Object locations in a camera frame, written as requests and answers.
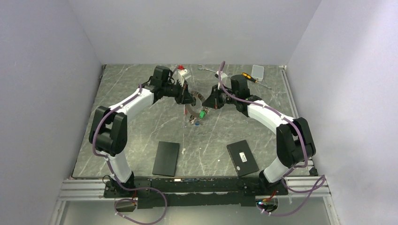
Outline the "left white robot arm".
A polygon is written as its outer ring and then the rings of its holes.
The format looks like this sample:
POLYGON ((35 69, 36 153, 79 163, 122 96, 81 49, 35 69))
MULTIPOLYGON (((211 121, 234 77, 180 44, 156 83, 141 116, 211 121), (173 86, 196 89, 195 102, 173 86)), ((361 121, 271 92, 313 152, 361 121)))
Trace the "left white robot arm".
POLYGON ((104 158, 110 170, 110 178, 116 182, 116 191, 124 197, 134 193, 134 173, 130 169, 124 149, 128 140, 128 122, 137 113, 155 104, 163 97, 174 98, 179 105, 192 104, 185 76, 188 70, 182 65, 173 70, 156 66, 148 81, 119 103, 99 106, 89 135, 93 154, 104 158))

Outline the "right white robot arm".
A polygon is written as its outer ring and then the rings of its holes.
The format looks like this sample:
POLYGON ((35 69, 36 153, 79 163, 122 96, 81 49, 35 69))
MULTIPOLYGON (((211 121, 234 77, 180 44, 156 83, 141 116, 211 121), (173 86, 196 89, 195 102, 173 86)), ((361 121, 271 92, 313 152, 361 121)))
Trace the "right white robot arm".
POLYGON ((234 105, 240 113, 266 126, 276 135, 276 158, 259 174, 259 190, 269 195, 276 190, 284 176, 315 155, 316 149, 306 119, 293 118, 270 107, 260 97, 252 95, 247 82, 257 82, 252 76, 242 73, 230 78, 231 87, 222 80, 214 85, 202 106, 220 109, 225 104, 234 105))

